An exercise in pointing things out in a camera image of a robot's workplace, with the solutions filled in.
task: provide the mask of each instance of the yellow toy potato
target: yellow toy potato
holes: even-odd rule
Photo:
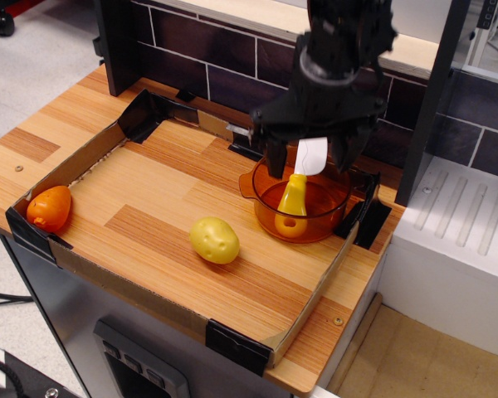
[[[228,264],[238,256],[240,241],[224,220],[204,217],[190,230],[190,243],[205,260],[215,264]]]

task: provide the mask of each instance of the white floor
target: white floor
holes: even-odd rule
[[[0,37],[0,137],[78,80],[100,58],[91,0],[46,0]],[[28,295],[0,242],[0,293]],[[0,307],[0,347],[85,396],[34,303]]]

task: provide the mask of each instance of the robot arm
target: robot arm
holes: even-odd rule
[[[264,147],[270,174],[281,177],[286,145],[328,137],[340,172],[364,149],[385,110],[383,99],[354,86],[359,69],[390,51],[396,32],[391,0],[309,0],[311,31],[297,38],[290,87],[278,99],[251,112],[251,138]]]

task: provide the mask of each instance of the metal screw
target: metal screw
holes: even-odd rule
[[[45,398],[57,398],[59,396],[59,390],[56,388],[51,388],[44,395]]]

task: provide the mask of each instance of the bowl handle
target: bowl handle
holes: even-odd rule
[[[252,185],[252,174],[253,172],[242,174],[238,180],[240,184],[240,193],[247,199],[256,199],[255,188]]]

